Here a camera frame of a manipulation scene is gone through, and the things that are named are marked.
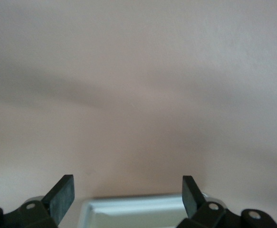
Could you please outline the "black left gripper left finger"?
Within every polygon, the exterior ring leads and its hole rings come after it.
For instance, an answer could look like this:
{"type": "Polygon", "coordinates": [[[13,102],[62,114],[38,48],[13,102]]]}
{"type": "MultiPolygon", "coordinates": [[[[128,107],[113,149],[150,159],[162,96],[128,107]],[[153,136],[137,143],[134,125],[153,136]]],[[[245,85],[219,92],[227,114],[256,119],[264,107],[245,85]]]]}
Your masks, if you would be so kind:
{"type": "Polygon", "coordinates": [[[0,228],[57,228],[74,199],[74,176],[64,175],[45,196],[30,198],[7,214],[0,208],[0,228]]]}

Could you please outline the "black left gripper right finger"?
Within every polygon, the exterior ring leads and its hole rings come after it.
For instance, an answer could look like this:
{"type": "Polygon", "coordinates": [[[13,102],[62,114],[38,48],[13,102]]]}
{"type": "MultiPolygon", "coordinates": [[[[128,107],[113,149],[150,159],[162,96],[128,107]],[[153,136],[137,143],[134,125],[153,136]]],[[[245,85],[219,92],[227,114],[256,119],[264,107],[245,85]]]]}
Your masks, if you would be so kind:
{"type": "Polygon", "coordinates": [[[182,178],[182,201],[187,218],[178,228],[277,228],[267,213],[245,209],[236,215],[221,203],[207,201],[192,176],[182,178]]]}

